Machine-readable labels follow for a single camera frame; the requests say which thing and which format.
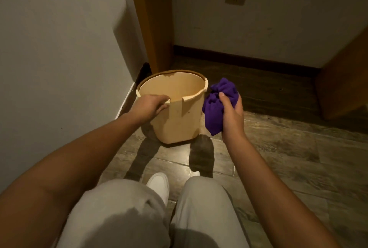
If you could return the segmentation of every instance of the leg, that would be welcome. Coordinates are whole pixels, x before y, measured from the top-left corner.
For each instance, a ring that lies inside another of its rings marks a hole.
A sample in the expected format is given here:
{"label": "leg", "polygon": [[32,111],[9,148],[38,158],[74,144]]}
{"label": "leg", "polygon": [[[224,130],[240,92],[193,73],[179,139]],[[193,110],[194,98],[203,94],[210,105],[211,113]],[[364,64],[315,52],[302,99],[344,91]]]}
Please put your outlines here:
{"label": "leg", "polygon": [[162,199],[146,185],[115,179],[85,192],[71,211],[57,248],[169,247]]}
{"label": "leg", "polygon": [[212,178],[186,182],[170,229],[175,248],[249,247],[228,194]]}

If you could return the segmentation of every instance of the bucket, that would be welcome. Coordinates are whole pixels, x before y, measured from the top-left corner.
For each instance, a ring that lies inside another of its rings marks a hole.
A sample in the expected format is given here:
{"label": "bucket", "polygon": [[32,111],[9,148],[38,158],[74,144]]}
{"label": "bucket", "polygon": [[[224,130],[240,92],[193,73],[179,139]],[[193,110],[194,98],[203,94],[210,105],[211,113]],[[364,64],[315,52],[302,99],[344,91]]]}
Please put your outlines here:
{"label": "bucket", "polygon": [[157,138],[166,144],[194,139],[200,133],[200,119],[208,80],[191,70],[168,70],[144,79],[137,87],[138,97],[165,94],[169,107],[152,121]]}

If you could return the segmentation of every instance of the white shoe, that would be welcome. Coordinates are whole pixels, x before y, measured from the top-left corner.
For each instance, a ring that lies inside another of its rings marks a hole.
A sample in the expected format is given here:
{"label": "white shoe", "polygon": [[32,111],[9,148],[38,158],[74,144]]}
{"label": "white shoe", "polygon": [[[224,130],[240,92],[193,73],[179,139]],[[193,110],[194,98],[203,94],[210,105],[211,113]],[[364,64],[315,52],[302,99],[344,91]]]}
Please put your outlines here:
{"label": "white shoe", "polygon": [[170,187],[168,185],[168,177],[165,173],[155,173],[147,182],[147,186],[154,190],[161,197],[165,206],[168,205]]}

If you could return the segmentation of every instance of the baseboard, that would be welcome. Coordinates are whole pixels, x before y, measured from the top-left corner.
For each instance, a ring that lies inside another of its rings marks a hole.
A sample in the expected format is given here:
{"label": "baseboard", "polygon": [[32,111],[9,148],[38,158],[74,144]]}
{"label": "baseboard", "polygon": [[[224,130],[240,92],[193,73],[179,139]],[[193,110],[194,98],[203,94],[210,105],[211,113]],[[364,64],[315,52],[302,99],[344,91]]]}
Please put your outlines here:
{"label": "baseboard", "polygon": [[136,88],[138,84],[145,79],[147,76],[151,75],[151,68],[149,63],[144,63],[136,81],[133,83],[132,87],[130,88],[129,93],[125,97],[125,100],[122,104],[122,107],[119,111],[119,114],[116,118],[120,117],[122,114],[127,113],[132,108],[134,101],[136,100]]}
{"label": "baseboard", "polygon": [[314,67],[250,58],[179,45],[174,45],[174,54],[246,68],[266,70],[269,72],[292,74],[295,76],[316,77],[320,72],[320,69]]}

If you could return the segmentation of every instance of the purple rag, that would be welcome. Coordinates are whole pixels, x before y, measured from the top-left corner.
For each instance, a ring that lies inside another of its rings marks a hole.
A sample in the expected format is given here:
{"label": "purple rag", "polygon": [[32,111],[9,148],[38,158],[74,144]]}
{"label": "purple rag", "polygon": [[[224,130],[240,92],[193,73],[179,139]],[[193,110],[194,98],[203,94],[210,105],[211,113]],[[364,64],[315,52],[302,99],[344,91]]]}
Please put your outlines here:
{"label": "purple rag", "polygon": [[205,124],[207,130],[212,136],[222,132],[222,124],[224,117],[224,105],[219,99],[219,92],[223,92],[235,107],[238,102],[239,93],[236,90],[235,84],[228,81],[226,78],[221,78],[218,84],[211,86],[211,93],[205,99],[202,111],[205,114]]}

